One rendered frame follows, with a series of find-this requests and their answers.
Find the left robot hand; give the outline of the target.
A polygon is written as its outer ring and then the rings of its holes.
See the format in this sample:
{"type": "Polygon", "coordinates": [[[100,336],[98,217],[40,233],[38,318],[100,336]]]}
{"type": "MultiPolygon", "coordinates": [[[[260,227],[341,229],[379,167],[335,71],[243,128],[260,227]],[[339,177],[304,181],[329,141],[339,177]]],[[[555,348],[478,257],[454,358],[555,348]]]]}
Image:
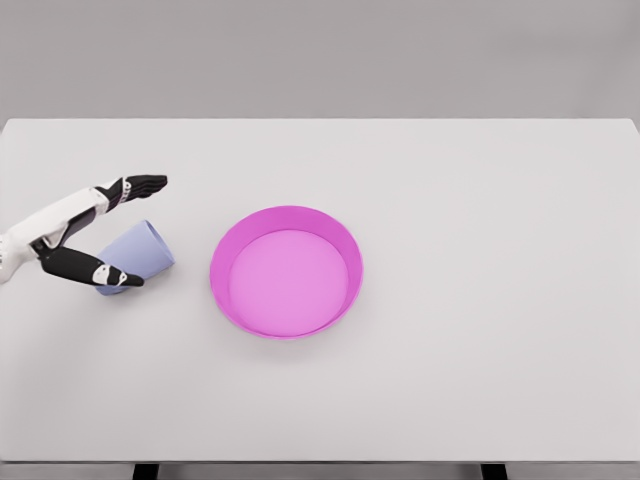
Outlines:
{"type": "Polygon", "coordinates": [[[145,280],[90,254],[65,246],[96,218],[137,199],[146,199],[168,184],[165,175],[133,175],[81,189],[0,233],[0,285],[27,262],[38,261],[54,277],[90,286],[142,287],[145,280]]]}

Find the lavender cup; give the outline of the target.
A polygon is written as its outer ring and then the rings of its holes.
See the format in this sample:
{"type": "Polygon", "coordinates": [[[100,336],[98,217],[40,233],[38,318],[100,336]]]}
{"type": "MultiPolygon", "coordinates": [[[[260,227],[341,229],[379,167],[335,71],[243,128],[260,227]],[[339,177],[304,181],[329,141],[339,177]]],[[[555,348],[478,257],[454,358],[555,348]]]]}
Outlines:
{"type": "Polygon", "coordinates": [[[168,245],[147,220],[142,220],[114,239],[97,258],[127,274],[149,280],[175,264],[168,245]]]}

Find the pink round plate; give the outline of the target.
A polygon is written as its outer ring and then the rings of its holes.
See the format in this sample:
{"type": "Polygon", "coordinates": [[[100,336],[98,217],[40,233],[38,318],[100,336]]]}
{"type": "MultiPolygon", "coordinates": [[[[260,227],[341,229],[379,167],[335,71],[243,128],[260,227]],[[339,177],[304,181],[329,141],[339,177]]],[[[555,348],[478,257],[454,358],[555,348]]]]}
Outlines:
{"type": "Polygon", "coordinates": [[[209,282],[219,310],[263,338],[298,339],[344,317],[359,296],[364,260],[352,232],[333,216],[284,205],[234,224],[212,255],[209,282]]]}

